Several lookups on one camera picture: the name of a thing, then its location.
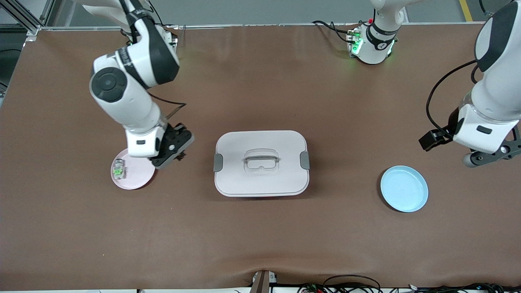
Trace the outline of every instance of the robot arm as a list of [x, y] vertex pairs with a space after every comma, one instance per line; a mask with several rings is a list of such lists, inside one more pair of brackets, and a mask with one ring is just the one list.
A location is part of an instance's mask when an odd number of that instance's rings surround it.
[[[465, 96], [446, 127], [452, 140], [473, 151], [464, 157], [469, 167], [510, 159], [521, 151], [521, 142], [505, 140], [511, 131], [514, 140], [519, 137], [521, 86], [516, 79], [521, 74], [520, 47], [521, 1], [517, 0], [500, 9], [481, 29], [475, 56], [483, 79]], [[445, 143], [442, 136], [446, 133], [433, 130], [420, 142], [428, 151]]]
[[390, 53], [394, 37], [405, 20], [405, 6], [423, 0], [370, 0], [376, 10], [373, 22], [361, 25], [350, 37], [352, 55], [367, 64], [378, 64]]
[[[93, 0], [90, 4], [93, 7], [101, 2]], [[139, 41], [94, 61], [90, 92], [98, 105], [123, 125], [129, 155], [148, 157], [156, 168], [163, 168], [174, 158], [184, 156], [193, 136], [182, 124], [172, 127], [167, 122], [147, 89], [173, 81], [179, 60], [171, 34], [154, 24], [139, 0], [122, 2], [129, 11], [127, 27], [137, 30]], [[103, 3], [104, 7], [117, 6], [114, 0]]]

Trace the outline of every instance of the yellow tape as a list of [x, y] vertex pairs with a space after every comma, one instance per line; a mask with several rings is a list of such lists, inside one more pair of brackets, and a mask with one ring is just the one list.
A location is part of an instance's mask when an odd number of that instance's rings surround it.
[[461, 10], [463, 10], [463, 15], [465, 16], [466, 21], [473, 21], [472, 15], [470, 15], [470, 10], [468, 9], [467, 0], [460, 0]]

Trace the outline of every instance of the plate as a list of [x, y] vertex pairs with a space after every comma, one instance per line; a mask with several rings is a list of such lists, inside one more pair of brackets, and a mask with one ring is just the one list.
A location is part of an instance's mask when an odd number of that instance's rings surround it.
[[[125, 177], [123, 179], [114, 178], [114, 174], [112, 172], [117, 159], [124, 160], [124, 168], [125, 168]], [[124, 149], [121, 151], [112, 161], [112, 165], [110, 166], [110, 177], [115, 185], [122, 189], [137, 189], [145, 186], [154, 173], [156, 172], [156, 168], [152, 165], [149, 159], [144, 157], [131, 157], [129, 156], [128, 149]]]
[[383, 174], [380, 181], [383, 198], [400, 212], [416, 212], [429, 197], [427, 182], [416, 170], [407, 166], [394, 166]]

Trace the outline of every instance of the brown tabletop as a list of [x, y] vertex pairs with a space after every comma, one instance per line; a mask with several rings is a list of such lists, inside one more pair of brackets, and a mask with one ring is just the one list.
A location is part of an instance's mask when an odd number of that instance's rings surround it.
[[[40, 32], [0, 109], [0, 289], [245, 286], [260, 269], [279, 282], [356, 273], [389, 287], [519, 284], [519, 159], [470, 169], [463, 146], [426, 153], [417, 141], [433, 128], [430, 89], [473, 59], [479, 29], [404, 26], [377, 66], [349, 59], [345, 43], [317, 27], [183, 32], [177, 79], [151, 92], [188, 103], [171, 123], [183, 122], [195, 142], [135, 191], [110, 179], [125, 135], [88, 88], [93, 59], [125, 39]], [[471, 69], [436, 93], [440, 124], [472, 88]], [[307, 190], [222, 196], [212, 172], [218, 138], [278, 129], [307, 140]], [[394, 165], [417, 169], [429, 184], [420, 211], [382, 202], [379, 177]]]

